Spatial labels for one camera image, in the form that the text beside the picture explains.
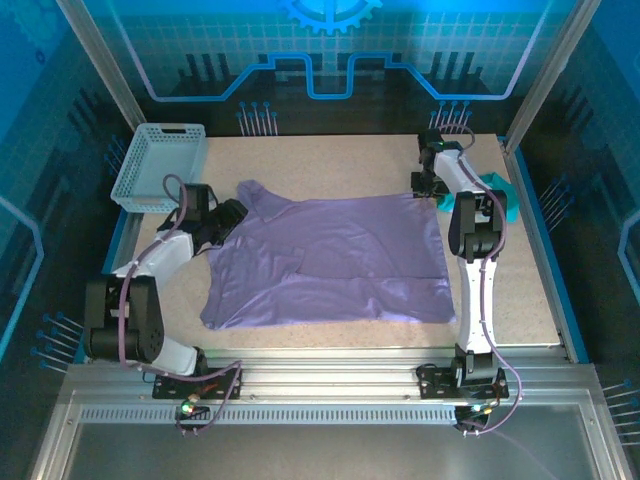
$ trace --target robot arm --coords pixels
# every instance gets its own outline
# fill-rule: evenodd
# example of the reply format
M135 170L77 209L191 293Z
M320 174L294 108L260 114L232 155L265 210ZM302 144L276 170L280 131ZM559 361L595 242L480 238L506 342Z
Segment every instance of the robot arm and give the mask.
M455 198L448 243L451 253L458 257L462 318L451 370L457 387L491 385L501 369L480 321L480 276L481 264L500 240L502 221L497 206L478 185L489 187L473 171L458 142L445 142L438 130L429 130L418 136L418 143L423 171L412 174L413 191L429 197L450 192ZM506 210L505 193L492 193ZM494 344L492 298L496 265L497 254L487 261L484 282L485 325Z
M201 373L206 369L206 359L199 349L165 335L158 291L203 245L222 245L247 214L237 200L227 200L210 210L210 198L215 197L207 185L187 185L186 190L187 210L183 222L165 240L174 225L173 213L158 228L154 240L160 243L137 265L124 312L127 361L145 363L181 376ZM119 297L124 278L135 262L138 260L87 286L84 347L91 358L118 361Z

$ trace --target table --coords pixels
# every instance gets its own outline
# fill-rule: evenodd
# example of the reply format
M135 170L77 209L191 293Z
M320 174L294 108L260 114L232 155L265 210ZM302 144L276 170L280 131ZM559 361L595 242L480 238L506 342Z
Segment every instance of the table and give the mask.
M463 145L464 135L449 136ZM243 180L255 179L292 200L355 198L410 191L410 172L418 171L415 135L210 138L202 181L223 201L235 197ZM508 179L495 135L478 135L468 158L478 174L497 172ZM144 216L136 254L147 246L164 215ZM444 241L450 215L438 212ZM460 314L460 276L456 259L447 266L456 312ZM194 258L160 293L166 333L205 349L451 347L459 323L407 324L363 319L327 323L212 331L199 315L211 282L205 255ZM494 331L499 345L558 344L556 326L522 219L510 224L494 284Z

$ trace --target plastic basket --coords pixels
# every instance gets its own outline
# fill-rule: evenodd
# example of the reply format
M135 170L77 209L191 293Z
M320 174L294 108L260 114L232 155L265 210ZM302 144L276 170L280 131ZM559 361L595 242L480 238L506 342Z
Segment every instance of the plastic basket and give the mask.
M132 213L169 213L176 203L167 198L162 180L168 173L196 183L207 158L204 126L182 123L143 123L136 129L111 199ZM178 197L179 186L167 186Z

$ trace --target green towel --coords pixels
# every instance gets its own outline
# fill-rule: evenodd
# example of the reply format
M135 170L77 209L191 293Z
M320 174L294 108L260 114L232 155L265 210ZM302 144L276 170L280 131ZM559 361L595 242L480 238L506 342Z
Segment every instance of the green towel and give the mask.
M497 173L487 173L480 175L480 180L486 183L493 190L502 190L507 194L507 222L514 223L518 219L518 211L520 210L520 202L516 189ZM438 208L443 212L451 212L455 199L450 193L446 194L438 200Z

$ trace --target purple shirt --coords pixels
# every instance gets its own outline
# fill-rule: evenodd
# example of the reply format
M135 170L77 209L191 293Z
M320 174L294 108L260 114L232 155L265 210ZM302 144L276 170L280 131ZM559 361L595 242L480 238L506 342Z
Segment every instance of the purple shirt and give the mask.
M455 321L436 208L411 194L294 202L255 181L209 253L212 329L377 318Z

